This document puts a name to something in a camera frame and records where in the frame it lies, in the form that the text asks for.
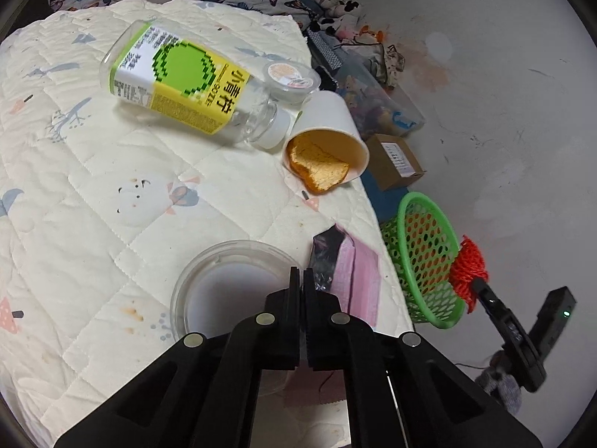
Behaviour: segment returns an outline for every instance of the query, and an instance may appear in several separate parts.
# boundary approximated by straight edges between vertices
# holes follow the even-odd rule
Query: green circle graphic
[[[216,79],[216,66],[205,50],[188,41],[162,45],[153,56],[155,79],[187,96],[205,91]]]

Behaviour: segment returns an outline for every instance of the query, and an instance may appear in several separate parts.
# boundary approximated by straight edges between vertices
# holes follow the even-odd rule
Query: pink cloth
[[[343,312],[375,327],[381,287],[377,253],[337,227],[346,236],[340,245],[330,292],[338,297]],[[342,371],[315,372],[306,363],[291,375],[284,388],[286,406],[327,404],[343,399],[346,391]]]

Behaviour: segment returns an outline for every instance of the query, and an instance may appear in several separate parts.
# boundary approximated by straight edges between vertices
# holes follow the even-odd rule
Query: orange rope
[[[475,309],[477,295],[471,289],[471,282],[475,278],[482,278],[487,283],[489,273],[485,269],[485,261],[477,245],[467,236],[460,243],[460,251],[450,266],[449,281],[456,295],[460,296],[469,306],[469,313]]]

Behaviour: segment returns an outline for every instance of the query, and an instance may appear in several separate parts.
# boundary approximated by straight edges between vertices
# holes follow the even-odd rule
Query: quilted mattress
[[[2,43],[0,380],[40,447],[172,345],[178,275],[225,240],[260,240],[306,266],[312,237],[338,223],[380,256],[377,330],[412,328],[360,180],[306,200],[280,151],[157,124],[100,89],[104,53],[132,21],[158,17],[256,76],[267,59],[310,63],[289,16],[189,0],[57,12]],[[254,447],[350,441],[345,403],[281,406],[260,399]]]

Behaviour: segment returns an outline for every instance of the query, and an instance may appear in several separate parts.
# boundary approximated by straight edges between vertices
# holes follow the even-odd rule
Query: brown box
[[[380,190],[406,187],[425,174],[402,138],[373,135],[366,144],[371,155],[367,169]]]

